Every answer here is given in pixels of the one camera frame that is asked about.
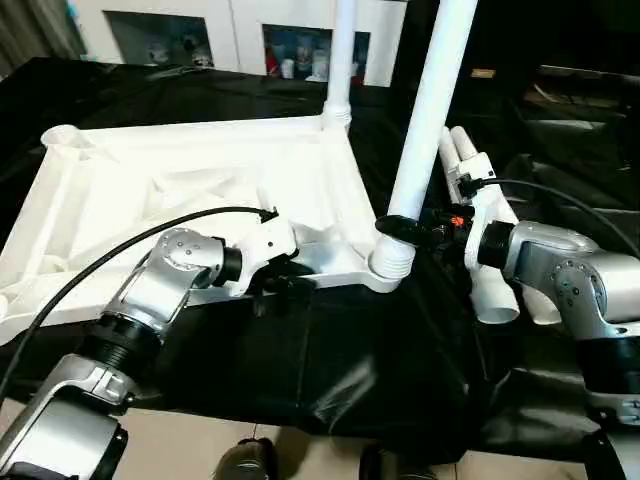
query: cable connector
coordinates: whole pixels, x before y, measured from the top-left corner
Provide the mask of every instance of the cable connector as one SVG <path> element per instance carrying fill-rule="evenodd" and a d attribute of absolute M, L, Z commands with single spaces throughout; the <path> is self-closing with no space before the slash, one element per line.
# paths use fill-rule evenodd
<path fill-rule="evenodd" d="M 269 220 L 273 220 L 274 218 L 278 217 L 280 214 L 278 213 L 278 210 L 276 210 L 276 208 L 273 207 L 273 212 L 270 212 L 269 210 L 263 210 L 260 213 L 258 213 L 258 215 L 260 215 L 260 223 L 267 223 Z"/>
<path fill-rule="evenodd" d="M 471 175 L 465 173 L 460 177 L 458 182 L 456 183 L 458 187 L 458 191 L 460 195 L 462 195 L 465 199 L 469 200 L 473 198 L 478 190 L 484 187 L 484 179 L 476 178 L 472 179 Z"/>

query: curtain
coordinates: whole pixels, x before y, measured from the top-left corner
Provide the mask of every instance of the curtain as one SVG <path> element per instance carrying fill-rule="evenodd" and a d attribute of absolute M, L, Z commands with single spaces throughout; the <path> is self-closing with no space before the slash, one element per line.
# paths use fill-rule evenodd
<path fill-rule="evenodd" d="M 84 52 L 66 0 L 0 0 L 0 76 L 32 57 Z"/>

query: white pvc pipe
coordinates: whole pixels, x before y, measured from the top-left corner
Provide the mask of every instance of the white pvc pipe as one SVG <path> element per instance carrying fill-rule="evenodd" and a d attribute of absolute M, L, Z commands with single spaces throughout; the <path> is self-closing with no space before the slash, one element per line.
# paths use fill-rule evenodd
<path fill-rule="evenodd" d="M 441 0 L 393 187 L 389 215 L 418 219 L 478 0 Z M 369 264 L 378 275 L 409 275 L 415 248 L 383 235 Z"/>
<path fill-rule="evenodd" d="M 356 0 L 336 0 L 336 21 L 331 38 L 329 86 L 324 103 L 322 123 L 324 127 L 351 123 L 349 87 L 353 45 L 356 36 Z"/>

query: black cable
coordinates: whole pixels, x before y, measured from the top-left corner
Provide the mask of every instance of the black cable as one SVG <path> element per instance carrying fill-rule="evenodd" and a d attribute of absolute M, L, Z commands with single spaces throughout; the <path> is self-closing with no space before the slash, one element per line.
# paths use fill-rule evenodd
<path fill-rule="evenodd" d="M 477 182 L 480 185 L 480 188 L 485 185 L 519 185 L 519 186 L 533 188 L 536 190 L 541 190 L 545 193 L 561 198 L 567 203 L 570 203 L 573 206 L 577 207 L 578 209 L 582 210 L 583 212 L 591 215 L 593 218 L 598 220 L 602 225 L 606 226 L 618 237 L 618 239 L 622 243 L 624 243 L 624 245 L 629 249 L 629 253 L 631 253 L 636 258 L 640 258 L 640 249 L 636 244 L 634 244 L 631 240 L 629 240 L 629 238 L 624 234 L 622 230 L 620 230 L 611 220 L 609 220 L 607 217 L 599 213 L 597 210 L 595 210 L 594 208 L 591 208 L 586 203 L 578 200 L 575 197 L 572 197 L 571 195 L 567 195 L 566 193 L 561 192 L 560 190 L 556 190 L 555 188 L 552 188 L 552 187 L 547 187 L 539 183 L 527 182 L 524 180 L 511 180 L 507 178 L 489 178 L 489 179 L 478 180 Z"/>
<path fill-rule="evenodd" d="M 91 265 L 89 265 L 84 270 L 82 270 L 80 273 L 78 273 L 75 277 L 73 277 L 64 287 L 62 287 L 60 289 L 60 291 L 58 291 L 58 293 L 56 293 L 53 296 L 53 298 L 51 298 L 51 300 L 49 300 L 47 302 L 47 304 L 42 308 L 42 310 L 40 310 L 40 312 L 38 312 L 38 314 L 35 316 L 35 318 L 31 322 L 31 325 L 29 325 L 29 328 L 27 328 L 27 330 L 24 332 L 24 335 L 23 335 L 22 339 L 20 340 L 20 343 L 18 344 L 18 347 L 16 348 L 16 351 L 13 353 L 13 356 L 11 357 L 11 360 L 9 361 L 9 365 L 7 366 L 7 369 L 4 372 L 4 375 L 2 377 L 2 382 L 0 382 L 0 409 L 2 409 L 2 405 L 4 403 L 4 400 L 5 400 L 6 396 L 7 396 L 9 383 L 11 382 L 11 377 L 13 376 L 13 373 L 15 372 L 16 367 L 18 366 L 18 363 L 20 362 L 20 359 L 24 355 L 25 349 L 27 348 L 27 346 L 29 345 L 29 343 L 33 339 L 33 336 L 34 336 L 36 330 L 42 325 L 42 322 L 44 322 L 44 319 L 47 317 L 47 315 L 49 315 L 49 313 L 51 313 L 51 311 L 55 308 L 55 306 L 76 285 L 78 285 L 80 282 L 82 282 L 85 278 L 87 278 L 89 275 L 91 275 L 93 272 L 95 272 L 98 268 L 100 268 L 102 265 L 107 263 L 113 257 L 115 257 L 116 255 L 124 252 L 126 249 L 128 249 L 131 246 L 135 245 L 136 243 L 144 240 L 145 238 L 151 237 L 152 235 L 155 235 L 156 233 L 160 233 L 160 232 L 162 232 L 162 231 L 164 231 L 164 230 L 166 230 L 168 228 L 175 227 L 176 225 L 179 225 L 181 223 L 188 222 L 190 220 L 195 220 L 196 218 L 200 218 L 200 217 L 206 217 L 206 216 L 209 216 L 209 215 L 217 215 L 217 214 L 220 214 L 220 213 L 255 213 L 257 215 L 260 215 L 260 218 L 261 218 L 261 220 L 263 222 L 267 221 L 267 220 L 270 220 L 271 218 L 274 218 L 275 216 L 277 216 L 277 213 L 275 213 L 275 212 L 269 212 L 268 210 L 262 210 L 260 208 L 252 208 L 252 207 L 210 208 L 210 209 L 207 209 L 207 210 L 202 210 L 200 212 L 194 212 L 194 213 L 190 213 L 188 215 L 183 215 L 182 217 L 178 217 L 178 218 L 175 218 L 175 219 L 170 220 L 168 222 L 162 223 L 162 224 L 160 224 L 158 226 L 150 228 L 149 230 L 146 230 L 146 231 L 136 235 L 135 237 L 131 237 L 126 242 L 123 242 L 120 245 L 118 245 L 118 246 L 112 248 L 111 250 L 109 250 L 102 257 L 98 258 L 95 262 L 93 262 Z"/>

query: tile floor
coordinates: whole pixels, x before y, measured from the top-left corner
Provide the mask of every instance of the tile floor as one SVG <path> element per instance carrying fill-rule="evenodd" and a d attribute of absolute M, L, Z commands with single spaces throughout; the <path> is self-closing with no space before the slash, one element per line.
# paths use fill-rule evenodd
<path fill-rule="evenodd" d="M 0 415 L 0 434 L 21 410 L 7 401 Z M 276 445 L 283 479 L 357 480 L 365 440 L 312 437 L 293 428 L 229 422 L 178 413 L 131 410 L 122 423 L 129 446 L 116 480 L 206 480 L 224 454 L 239 440 L 254 435 Z M 586 480 L 580 464 L 468 452 L 457 466 L 434 469 L 440 480 Z"/>

